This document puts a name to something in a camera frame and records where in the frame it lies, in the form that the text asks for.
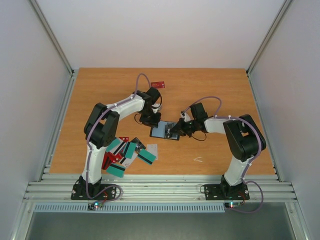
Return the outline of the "black leather card holder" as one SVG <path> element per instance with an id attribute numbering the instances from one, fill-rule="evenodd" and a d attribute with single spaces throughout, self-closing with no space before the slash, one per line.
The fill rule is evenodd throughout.
<path id="1" fill-rule="evenodd" d="M 174 138 L 165 138 L 165 125 L 168 123 L 175 123 L 175 122 L 170 122 L 170 121 L 160 121 L 158 123 L 158 127 L 152 127 L 150 129 L 150 134 L 149 136 L 151 138 L 159 138 L 159 139 L 165 139 L 165 140 L 174 140 L 174 141 L 179 141 L 180 136 L 177 134 L 174 134 Z"/>

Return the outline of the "black vip card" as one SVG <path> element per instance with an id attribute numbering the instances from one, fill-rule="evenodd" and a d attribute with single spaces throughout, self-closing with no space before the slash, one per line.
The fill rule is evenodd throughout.
<path id="1" fill-rule="evenodd" d="M 175 134 L 171 132 L 171 129 L 175 126 L 175 123 L 167 123 L 164 127 L 164 138 L 171 139 L 175 137 Z"/>

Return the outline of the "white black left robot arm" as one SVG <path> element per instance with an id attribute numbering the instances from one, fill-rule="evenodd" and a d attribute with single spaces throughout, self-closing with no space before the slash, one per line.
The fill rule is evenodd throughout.
<path id="1" fill-rule="evenodd" d="M 160 92 L 154 88 L 146 92 L 135 91 L 129 97 L 113 104 L 97 103 L 85 126 L 84 133 L 87 141 L 87 155 L 82 178 L 86 184 L 83 194 L 89 199 L 96 199 L 101 193 L 97 182 L 102 178 L 101 167 L 104 152 L 112 141 L 116 139 L 118 123 L 134 114 L 140 114 L 139 121 L 148 127 L 157 127 L 161 120 L 157 101 L 161 101 Z"/>

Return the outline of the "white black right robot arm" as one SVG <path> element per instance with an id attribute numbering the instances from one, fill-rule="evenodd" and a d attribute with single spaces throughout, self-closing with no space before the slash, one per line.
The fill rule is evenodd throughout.
<path id="1" fill-rule="evenodd" d="M 239 191 L 238 185 L 245 182 L 249 166 L 266 148 L 266 140 L 249 114 L 239 117 L 208 116 L 202 103 L 192 104 L 189 108 L 193 118 L 181 112 L 179 121 L 166 133 L 190 138 L 197 131 L 224 134 L 232 159 L 222 176 L 220 191 L 225 198 L 232 198 Z"/>

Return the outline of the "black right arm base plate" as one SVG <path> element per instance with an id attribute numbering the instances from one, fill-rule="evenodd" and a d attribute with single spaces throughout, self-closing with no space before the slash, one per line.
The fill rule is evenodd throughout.
<path id="1" fill-rule="evenodd" d="M 235 186 L 220 184 L 205 184 L 204 195 L 207 201 L 223 200 L 249 200 L 248 186 L 240 183 Z"/>

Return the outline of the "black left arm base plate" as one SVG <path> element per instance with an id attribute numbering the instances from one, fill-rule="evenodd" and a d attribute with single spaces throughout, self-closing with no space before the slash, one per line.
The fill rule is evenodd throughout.
<path id="1" fill-rule="evenodd" d="M 86 180 L 80 176 L 79 179 L 75 182 L 71 191 L 71 200 L 114 200 L 116 194 L 118 193 L 115 185 L 112 184 L 103 184 L 102 178 L 100 178 L 95 184 L 88 184 L 88 195 L 86 188 Z"/>

